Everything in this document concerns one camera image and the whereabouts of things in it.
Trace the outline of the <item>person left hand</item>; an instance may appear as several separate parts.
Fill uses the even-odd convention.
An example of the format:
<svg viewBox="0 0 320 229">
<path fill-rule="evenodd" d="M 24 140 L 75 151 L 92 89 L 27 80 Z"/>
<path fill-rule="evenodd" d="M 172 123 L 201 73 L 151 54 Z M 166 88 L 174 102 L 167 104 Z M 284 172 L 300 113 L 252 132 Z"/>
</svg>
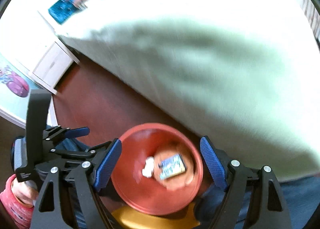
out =
<svg viewBox="0 0 320 229">
<path fill-rule="evenodd" d="M 27 185 L 26 182 L 18 182 L 15 178 L 11 184 L 13 195 L 24 205 L 33 207 L 39 196 L 37 189 Z"/>
</svg>

